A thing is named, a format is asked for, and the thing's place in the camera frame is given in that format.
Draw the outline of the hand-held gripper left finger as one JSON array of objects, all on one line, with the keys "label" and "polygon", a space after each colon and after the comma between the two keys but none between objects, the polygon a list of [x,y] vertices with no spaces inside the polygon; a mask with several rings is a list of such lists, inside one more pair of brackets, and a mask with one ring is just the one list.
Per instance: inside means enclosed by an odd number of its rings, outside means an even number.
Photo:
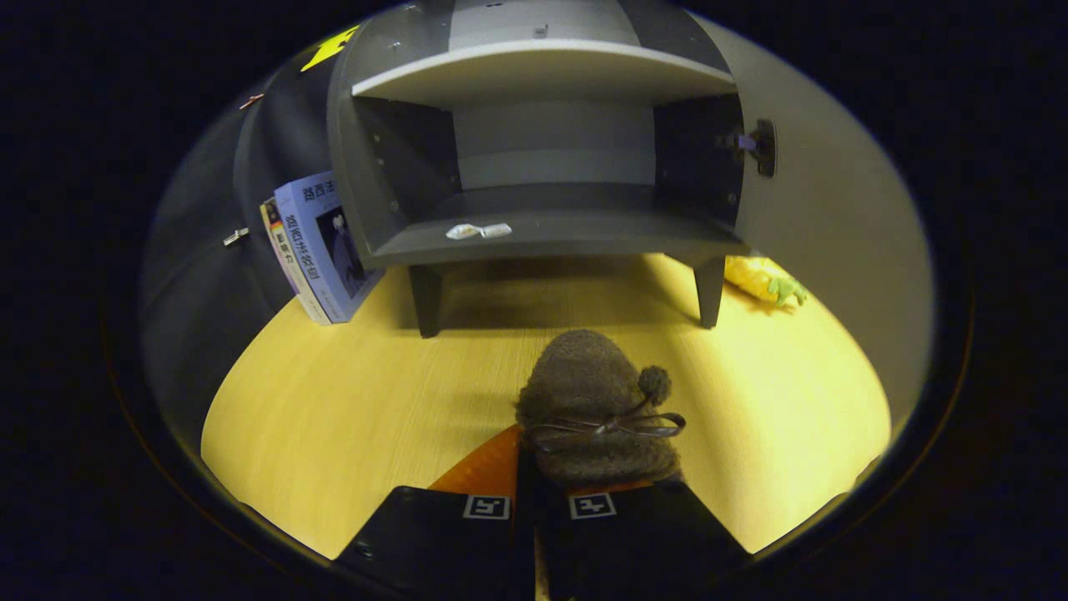
[{"label": "hand-held gripper left finger", "polygon": [[335,557],[389,600],[529,600],[518,425],[428,486],[396,486]]}]

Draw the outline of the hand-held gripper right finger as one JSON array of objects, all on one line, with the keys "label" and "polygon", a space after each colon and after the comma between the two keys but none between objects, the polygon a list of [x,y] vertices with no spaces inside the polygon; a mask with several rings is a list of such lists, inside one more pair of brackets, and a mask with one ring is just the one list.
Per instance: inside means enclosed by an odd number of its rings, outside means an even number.
[{"label": "hand-held gripper right finger", "polygon": [[551,600],[706,600],[752,555],[682,483],[539,499]]}]

